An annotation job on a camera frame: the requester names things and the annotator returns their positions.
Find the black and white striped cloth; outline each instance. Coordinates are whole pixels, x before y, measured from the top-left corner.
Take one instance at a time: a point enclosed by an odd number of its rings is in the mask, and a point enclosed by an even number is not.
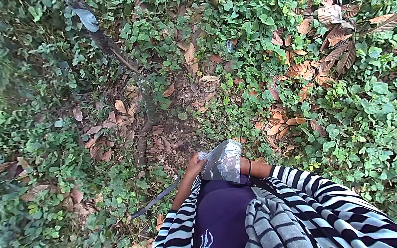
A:
[[[192,247],[200,183],[197,177],[179,211],[168,212],[153,248]],[[281,166],[256,185],[247,206],[247,248],[397,247],[397,224],[345,186]]]

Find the hand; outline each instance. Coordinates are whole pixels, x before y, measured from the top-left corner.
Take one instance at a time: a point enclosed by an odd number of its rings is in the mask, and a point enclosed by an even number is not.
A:
[[[200,173],[203,166],[205,166],[208,160],[199,160],[199,154],[196,153],[192,155],[191,160],[189,161],[188,167],[186,168],[186,172],[184,178],[192,178],[195,179],[197,175]]]

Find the white print on shirt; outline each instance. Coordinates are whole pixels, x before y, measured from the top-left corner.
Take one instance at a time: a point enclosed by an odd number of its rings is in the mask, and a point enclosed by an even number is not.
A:
[[[208,235],[208,229],[206,229],[205,234],[201,235],[201,246],[200,248],[209,248],[211,247],[212,243],[214,242],[214,237],[212,236],[211,232]]]

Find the purple shirt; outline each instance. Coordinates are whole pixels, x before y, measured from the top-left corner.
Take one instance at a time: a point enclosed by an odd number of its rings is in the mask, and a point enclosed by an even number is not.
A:
[[[203,181],[194,227],[194,248],[244,248],[247,204],[255,198],[251,187],[227,181]]]

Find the transparent plastic bag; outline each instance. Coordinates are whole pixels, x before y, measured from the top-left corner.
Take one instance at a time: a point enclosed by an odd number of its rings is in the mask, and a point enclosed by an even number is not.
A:
[[[232,139],[221,142],[211,152],[200,151],[198,158],[208,159],[201,178],[240,183],[240,155],[241,144]]]

